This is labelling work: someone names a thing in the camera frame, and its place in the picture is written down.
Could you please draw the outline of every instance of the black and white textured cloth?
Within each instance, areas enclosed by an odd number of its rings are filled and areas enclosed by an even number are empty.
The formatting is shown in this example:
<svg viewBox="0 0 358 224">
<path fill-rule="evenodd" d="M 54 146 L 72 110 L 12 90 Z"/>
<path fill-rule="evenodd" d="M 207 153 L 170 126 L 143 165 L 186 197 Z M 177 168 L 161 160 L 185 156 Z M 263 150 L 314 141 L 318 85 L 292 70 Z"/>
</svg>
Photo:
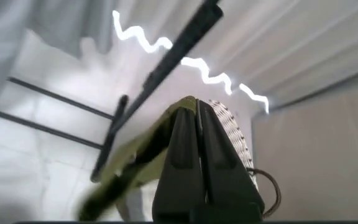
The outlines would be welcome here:
<svg viewBox="0 0 358 224">
<path fill-rule="evenodd" d="M 248 150 L 247 143 L 244 135 L 241 133 L 240 127 L 236 123 L 234 116 L 229 111 L 229 109 L 224 106 L 221 102 L 216 100 L 208 100 L 208 104 L 214 109 L 216 116 L 219 118 L 227 136 L 231 143 L 234 146 L 237 154 L 239 155 L 242 164 L 244 167 L 254 168 L 254 162 L 252 161 L 252 155 Z M 256 177 L 253 173 L 249 173 L 251 179 L 258 189 L 258 185 L 256 183 Z"/>
</svg>

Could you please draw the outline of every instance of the metal rod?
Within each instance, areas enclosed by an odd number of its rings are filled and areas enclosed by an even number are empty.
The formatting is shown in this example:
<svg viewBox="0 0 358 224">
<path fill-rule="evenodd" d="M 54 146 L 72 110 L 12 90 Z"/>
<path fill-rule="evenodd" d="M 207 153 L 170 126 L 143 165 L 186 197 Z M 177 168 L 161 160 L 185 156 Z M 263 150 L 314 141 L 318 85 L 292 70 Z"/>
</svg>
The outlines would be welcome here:
<svg viewBox="0 0 358 224">
<path fill-rule="evenodd" d="M 37 130 L 40 130 L 40 131 L 45 131 L 46 133 L 49 133 L 49 134 L 52 134 L 52 135 L 55 135 L 55 136 L 59 136 L 61 138 L 65 138 L 65 139 L 68 139 L 68 140 L 71 140 L 71 141 L 74 141 L 74 142 L 77 142 L 77 143 L 80 143 L 80 144 L 84 144 L 86 146 L 93 147 L 95 149 L 102 149 L 102 145 L 97 144 L 95 142 L 91 142 L 89 140 L 85 140 L 85 139 L 76 137 L 76 136 L 71 135 L 71 134 L 64 133 L 62 131 L 59 131 L 59 130 L 56 130 L 56 129 L 53 129 L 53 128 L 49 128 L 49 127 L 46 127 L 46 126 L 41 125 L 41 124 L 37 124 L 37 123 L 35 123 L 33 121 L 28 121 L 28 120 L 23 119 L 23 118 L 18 118 L 17 116 L 13 116 L 13 115 L 1 112 L 1 111 L 0 111 L 0 118 L 4 118 L 4 119 L 6 119 L 8 121 L 13 121 L 15 123 L 22 124 L 24 126 L 34 128 L 34 129 L 37 129 Z"/>
<path fill-rule="evenodd" d="M 81 108 L 83 110 L 89 111 L 89 112 L 94 113 L 96 115 L 102 116 L 104 118 L 107 118 L 107 119 L 110 119 L 110 120 L 114 119 L 114 117 L 111 116 L 110 114 L 107 114 L 107 113 L 102 112 L 100 110 L 96 110 L 96 109 L 94 109 L 94 108 L 92 108 L 90 106 L 86 106 L 86 105 L 84 105 L 82 103 L 76 102 L 74 100 L 71 100 L 71 99 L 69 99 L 67 97 L 64 97 L 64 96 L 61 96 L 61 95 L 58 95 L 56 93 L 52 93 L 51 91 L 48 91 L 48 90 L 45 90 L 43 88 L 37 87 L 37 86 L 35 86 L 33 84 L 27 83 L 27 82 L 25 82 L 23 80 L 20 80 L 18 78 L 11 77 L 8 80 L 10 82 L 12 82 L 12 83 L 17 84 L 17 85 L 20 85 L 20 86 L 23 86 L 23 87 L 28 88 L 30 90 L 33 90 L 33 91 L 39 92 L 41 94 L 47 95 L 47 96 L 52 97 L 52 98 L 54 98 L 56 100 L 60 100 L 62 102 L 68 103 L 69 105 L 73 105 L 75 107 L 78 107 L 78 108 Z"/>
<path fill-rule="evenodd" d="M 124 95 L 119 100 L 119 103 L 117 105 L 116 113 L 114 114 L 115 118 L 120 118 L 122 114 L 124 113 L 125 107 L 128 104 L 128 96 Z M 100 170 L 104 167 L 104 165 L 107 162 L 107 159 L 111 152 L 112 144 L 114 143 L 114 139 L 116 137 L 116 133 L 112 132 L 112 127 L 114 126 L 114 121 L 117 119 L 114 119 L 111 124 L 109 131 L 106 135 L 106 139 L 104 140 L 101 152 L 99 153 L 98 160 L 96 161 L 96 164 L 94 166 L 94 169 L 91 174 L 91 181 L 94 183 L 97 183 L 100 181 Z"/>
<path fill-rule="evenodd" d="M 165 54 L 155 70 L 151 72 L 148 79 L 146 79 L 144 90 L 135 99 L 133 104 L 130 105 L 127 112 L 114 123 L 112 132 L 116 133 L 127 122 L 159 84 L 180 63 L 180 60 L 187 55 L 222 16 L 223 12 L 217 5 L 211 5 L 209 1 L 201 5 L 172 48 Z"/>
</svg>

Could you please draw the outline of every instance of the olive green fabric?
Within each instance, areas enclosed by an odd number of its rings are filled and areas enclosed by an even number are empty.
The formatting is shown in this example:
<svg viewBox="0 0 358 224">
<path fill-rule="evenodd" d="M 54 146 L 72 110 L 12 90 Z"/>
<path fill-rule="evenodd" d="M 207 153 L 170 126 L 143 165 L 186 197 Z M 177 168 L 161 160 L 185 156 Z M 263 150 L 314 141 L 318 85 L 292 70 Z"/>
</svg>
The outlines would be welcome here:
<svg viewBox="0 0 358 224">
<path fill-rule="evenodd" d="M 79 221 L 96 221 L 108 208 L 123 201 L 130 190 L 160 178 L 180 108 L 196 114 L 196 98 L 187 96 L 169 106 L 145 133 L 117 149 L 103 169 L 101 184 L 80 208 Z M 130 163 L 134 155 L 135 162 Z"/>
</svg>

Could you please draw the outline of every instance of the wire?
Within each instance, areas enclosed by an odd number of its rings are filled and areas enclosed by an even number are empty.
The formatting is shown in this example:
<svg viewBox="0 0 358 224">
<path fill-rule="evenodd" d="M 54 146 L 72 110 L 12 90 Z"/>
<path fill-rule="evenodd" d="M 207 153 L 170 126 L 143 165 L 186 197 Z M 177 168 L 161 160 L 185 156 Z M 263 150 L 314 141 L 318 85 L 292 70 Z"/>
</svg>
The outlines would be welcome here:
<svg viewBox="0 0 358 224">
<path fill-rule="evenodd" d="M 270 209 L 268 209 L 263 215 L 262 218 L 267 218 L 269 216 L 271 216 L 280 206 L 281 204 L 281 191 L 280 191 L 280 187 L 278 186 L 277 181 L 266 171 L 260 170 L 260 169 L 255 169 L 255 168 L 250 168 L 247 167 L 247 171 L 248 172 L 253 172 L 255 174 L 261 174 L 263 176 L 265 176 L 266 178 L 268 178 L 268 180 L 270 180 L 274 186 L 274 191 L 276 192 L 276 201 L 274 202 L 274 204 L 270 207 Z"/>
</svg>

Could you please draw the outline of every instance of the light strip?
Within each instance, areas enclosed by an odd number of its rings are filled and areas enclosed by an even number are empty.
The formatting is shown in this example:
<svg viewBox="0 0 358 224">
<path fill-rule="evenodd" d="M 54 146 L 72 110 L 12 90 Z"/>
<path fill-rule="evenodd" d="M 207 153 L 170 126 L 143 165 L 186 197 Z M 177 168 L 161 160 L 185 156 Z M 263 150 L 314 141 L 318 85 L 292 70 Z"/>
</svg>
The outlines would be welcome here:
<svg viewBox="0 0 358 224">
<path fill-rule="evenodd" d="M 114 27 L 117 33 L 117 36 L 120 40 L 126 40 L 131 37 L 135 37 L 139 44 L 143 47 L 143 49 L 147 53 L 153 53 L 157 51 L 160 47 L 164 47 L 166 49 L 172 48 L 172 41 L 169 40 L 167 37 L 160 37 L 153 45 L 150 45 L 149 41 L 147 41 L 146 36 L 144 34 L 143 28 L 140 26 L 132 26 L 125 31 L 122 30 L 121 23 L 119 22 L 119 13 L 115 10 L 112 11 L 112 17 L 114 21 Z M 193 68 L 198 68 L 201 72 L 201 77 L 205 84 L 217 84 L 220 82 L 224 83 L 224 91 L 228 94 L 232 94 L 231 90 L 231 80 L 226 73 L 221 73 L 215 77 L 209 77 L 209 67 L 206 62 L 202 58 L 191 58 L 191 57 L 183 57 L 180 61 L 181 65 L 186 65 Z M 259 96 L 255 95 L 252 90 L 241 83 L 239 85 L 240 90 L 244 93 L 247 93 L 248 96 L 254 100 L 263 102 L 265 104 L 265 112 L 269 113 L 269 101 L 266 96 Z"/>
</svg>

